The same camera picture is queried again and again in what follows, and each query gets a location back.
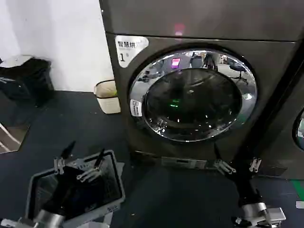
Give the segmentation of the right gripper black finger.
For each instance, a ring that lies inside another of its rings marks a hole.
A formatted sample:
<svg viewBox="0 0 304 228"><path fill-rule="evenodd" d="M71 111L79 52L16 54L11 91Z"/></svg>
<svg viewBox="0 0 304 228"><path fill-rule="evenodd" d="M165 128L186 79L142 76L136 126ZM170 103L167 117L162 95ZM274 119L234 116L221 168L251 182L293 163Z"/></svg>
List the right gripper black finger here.
<svg viewBox="0 0 304 228"><path fill-rule="evenodd" d="M251 172L266 172L269 166L268 144L259 143L250 147L250 166Z"/></svg>
<svg viewBox="0 0 304 228"><path fill-rule="evenodd" d="M231 167L228 163L222 160L218 146L216 143L214 145L214 153L216 156L216 160L214 161L214 167L223 175L232 175L236 173L236 169Z"/></svg>

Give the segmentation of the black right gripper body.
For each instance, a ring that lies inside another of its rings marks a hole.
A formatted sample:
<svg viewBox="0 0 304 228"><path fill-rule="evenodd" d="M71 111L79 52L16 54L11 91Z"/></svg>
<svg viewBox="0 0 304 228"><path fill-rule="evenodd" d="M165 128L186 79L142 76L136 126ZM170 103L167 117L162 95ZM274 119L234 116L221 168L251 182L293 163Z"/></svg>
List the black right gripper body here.
<svg viewBox="0 0 304 228"><path fill-rule="evenodd" d="M233 182L239 194L238 206L256 204L261 201L261 195L252 184L253 173L249 170L237 171Z"/></svg>

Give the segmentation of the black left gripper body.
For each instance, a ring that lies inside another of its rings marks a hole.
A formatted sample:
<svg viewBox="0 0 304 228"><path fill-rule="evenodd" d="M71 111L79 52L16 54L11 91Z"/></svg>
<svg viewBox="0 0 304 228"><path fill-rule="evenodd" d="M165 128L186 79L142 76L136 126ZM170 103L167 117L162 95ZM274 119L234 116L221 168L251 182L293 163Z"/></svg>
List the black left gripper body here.
<svg viewBox="0 0 304 228"><path fill-rule="evenodd" d="M43 204L43 210L62 216L68 216L72 208L72 195L80 183L76 177L82 174L83 171L73 167L64 167L63 170L63 174L56 175L57 187L51 198Z"/></svg>

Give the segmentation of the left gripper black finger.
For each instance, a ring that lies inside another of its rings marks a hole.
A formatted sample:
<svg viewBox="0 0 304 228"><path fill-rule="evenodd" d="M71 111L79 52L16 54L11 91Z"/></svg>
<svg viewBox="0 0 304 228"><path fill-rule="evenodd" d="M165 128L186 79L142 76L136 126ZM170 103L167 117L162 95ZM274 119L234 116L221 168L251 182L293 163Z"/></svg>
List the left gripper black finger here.
<svg viewBox="0 0 304 228"><path fill-rule="evenodd" d="M94 166L82 174L77 175L76 179L80 182L92 182L102 175L104 168L104 153L105 149L102 149L94 163Z"/></svg>
<svg viewBox="0 0 304 228"><path fill-rule="evenodd" d="M72 141L66 148L63 149L59 157L55 157L53 159L53 167L56 175L64 174L64 167L66 166L66 160L71 157L75 143L76 143L75 141Z"/></svg>

